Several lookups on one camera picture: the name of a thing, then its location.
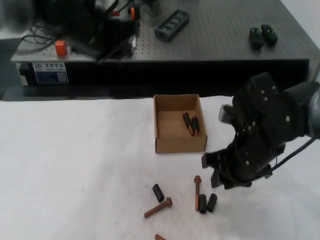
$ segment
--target cardboard box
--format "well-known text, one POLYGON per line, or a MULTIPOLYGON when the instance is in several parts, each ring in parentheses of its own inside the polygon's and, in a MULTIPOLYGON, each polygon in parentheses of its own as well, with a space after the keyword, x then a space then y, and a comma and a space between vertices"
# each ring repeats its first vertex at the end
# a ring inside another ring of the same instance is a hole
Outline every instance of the cardboard box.
POLYGON ((200 98, 197 94, 155 95, 153 97, 155 152, 198 153, 207 145, 207 130, 200 98), (199 136, 191 136, 183 119, 188 112, 190 118, 199 120, 199 136))

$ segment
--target white cloth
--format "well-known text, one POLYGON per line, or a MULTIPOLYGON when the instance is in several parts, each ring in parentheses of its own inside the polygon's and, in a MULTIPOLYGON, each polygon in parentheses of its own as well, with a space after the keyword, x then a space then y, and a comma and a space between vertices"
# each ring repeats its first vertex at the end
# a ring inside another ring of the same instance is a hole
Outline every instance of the white cloth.
MULTIPOLYGON (((233 139, 218 121, 230 103, 201 98, 208 152, 233 139)), ((288 143, 284 155, 307 139, 288 143)), ((151 98, 0 102, 0 239, 317 240, 319 147, 250 188, 212 189, 201 153, 155 154, 151 98), (195 175, 201 193, 217 194, 214 213, 195 211, 195 175), (145 219, 158 204, 154 184, 173 205, 145 219)))

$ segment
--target black plastic part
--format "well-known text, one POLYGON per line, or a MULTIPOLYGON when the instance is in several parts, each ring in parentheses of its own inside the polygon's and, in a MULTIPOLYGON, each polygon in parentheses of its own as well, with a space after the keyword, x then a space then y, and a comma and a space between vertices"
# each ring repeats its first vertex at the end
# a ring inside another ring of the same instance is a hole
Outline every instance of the black plastic part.
POLYGON ((210 195, 208 204, 206 205, 206 209, 208 210, 208 212, 212 213, 214 211, 217 200, 218 200, 218 196, 212 193, 210 195))
POLYGON ((253 48, 259 50, 265 44, 259 28, 250 28, 249 36, 253 48))
POLYGON ((184 123, 185 123, 187 128, 189 127, 189 125, 192 125, 190 117, 189 117, 189 113, 184 112, 182 117, 183 117, 184 123))
POLYGON ((261 30, 263 37, 269 45, 273 46, 278 42, 278 35, 270 25, 262 24, 261 30))
POLYGON ((189 21, 189 17, 189 13, 177 9, 154 30, 155 36, 165 42, 169 42, 169 40, 189 21))
POLYGON ((156 196, 156 199, 158 199, 159 203, 161 203, 165 199, 165 195, 162 193, 160 187, 158 184, 155 184, 152 187, 152 190, 156 196))
POLYGON ((198 121, 198 118, 196 116, 193 116, 192 119, 191 119, 191 122, 192 122, 192 128, 193 130, 198 130, 199 131, 199 121, 198 121))
POLYGON ((199 196, 199 212, 205 214, 207 212, 207 196, 201 194, 199 196))

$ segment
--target black connector block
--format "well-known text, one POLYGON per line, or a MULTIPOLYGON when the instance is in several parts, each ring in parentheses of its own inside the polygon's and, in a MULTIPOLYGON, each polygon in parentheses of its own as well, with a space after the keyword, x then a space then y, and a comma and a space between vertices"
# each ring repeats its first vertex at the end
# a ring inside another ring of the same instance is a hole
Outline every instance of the black connector block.
POLYGON ((189 21, 190 14, 177 9, 159 27, 154 30, 158 39, 169 40, 189 21))

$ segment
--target metal plate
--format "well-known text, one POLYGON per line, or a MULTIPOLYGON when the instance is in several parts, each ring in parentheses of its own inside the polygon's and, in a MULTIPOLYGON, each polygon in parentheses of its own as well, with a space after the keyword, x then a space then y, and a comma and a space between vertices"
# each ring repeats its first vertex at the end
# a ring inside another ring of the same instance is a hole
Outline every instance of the metal plate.
MULTIPOLYGON (((23 41, 18 50, 39 47, 23 41)), ((227 60, 320 60, 320 50, 280 0, 157 0, 141 7, 141 26, 136 50, 121 61, 227 61, 227 60), (154 35, 176 9, 190 13, 189 23, 169 42, 154 35), (269 24, 278 35, 275 47, 260 52, 249 44, 249 30, 269 24)), ((54 47, 12 57, 14 62, 88 62, 92 58, 70 53, 58 58, 54 47)))

